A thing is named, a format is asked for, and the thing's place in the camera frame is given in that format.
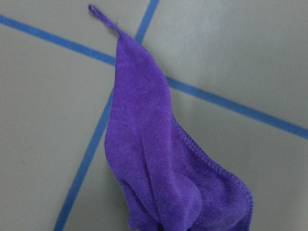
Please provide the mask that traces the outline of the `purple microfiber towel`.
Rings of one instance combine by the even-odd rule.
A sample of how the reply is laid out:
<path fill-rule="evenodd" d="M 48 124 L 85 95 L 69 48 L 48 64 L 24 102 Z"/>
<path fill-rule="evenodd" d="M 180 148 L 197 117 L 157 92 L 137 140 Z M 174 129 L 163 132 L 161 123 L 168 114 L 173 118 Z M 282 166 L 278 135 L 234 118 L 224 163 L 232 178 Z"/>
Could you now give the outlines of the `purple microfiber towel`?
<path fill-rule="evenodd" d="M 118 33 L 115 84 L 105 135 L 108 164 L 141 231 L 247 231 L 253 197 L 210 159 L 172 113 L 167 79 L 151 54 L 95 6 Z"/>

